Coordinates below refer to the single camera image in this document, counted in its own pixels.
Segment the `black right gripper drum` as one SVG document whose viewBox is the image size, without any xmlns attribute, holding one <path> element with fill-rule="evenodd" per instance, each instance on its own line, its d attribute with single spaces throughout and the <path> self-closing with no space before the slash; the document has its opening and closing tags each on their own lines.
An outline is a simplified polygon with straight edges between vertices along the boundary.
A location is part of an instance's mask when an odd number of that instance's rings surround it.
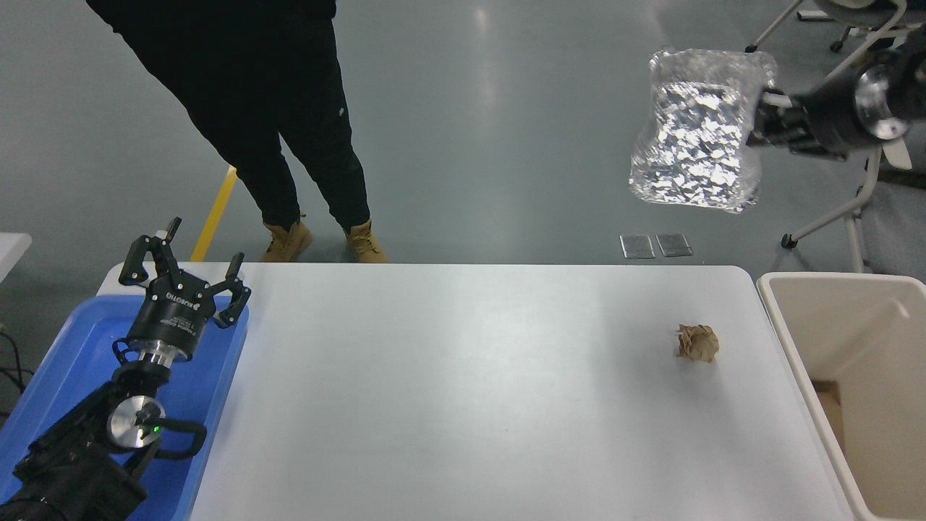
<svg viewBox="0 0 926 521">
<path fill-rule="evenodd" d="M 861 85 L 880 79 L 881 68 L 846 68 L 801 95 L 808 136 L 799 141 L 800 154 L 838 158 L 882 144 L 866 128 L 857 103 Z"/>
</svg>

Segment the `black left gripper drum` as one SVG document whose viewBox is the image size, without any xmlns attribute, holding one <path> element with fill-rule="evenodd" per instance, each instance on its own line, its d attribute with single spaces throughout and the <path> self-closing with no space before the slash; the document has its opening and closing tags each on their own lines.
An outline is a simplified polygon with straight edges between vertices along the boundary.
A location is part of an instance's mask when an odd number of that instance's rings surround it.
<svg viewBox="0 0 926 521">
<path fill-rule="evenodd" d="M 188 271 L 179 271 L 178 280 L 166 274 L 150 281 L 145 301 L 129 329 L 129 346 L 138 350 L 159 343 L 174 347 L 183 360 L 193 359 L 206 322 L 216 310 L 207 286 L 207 281 Z"/>
</svg>

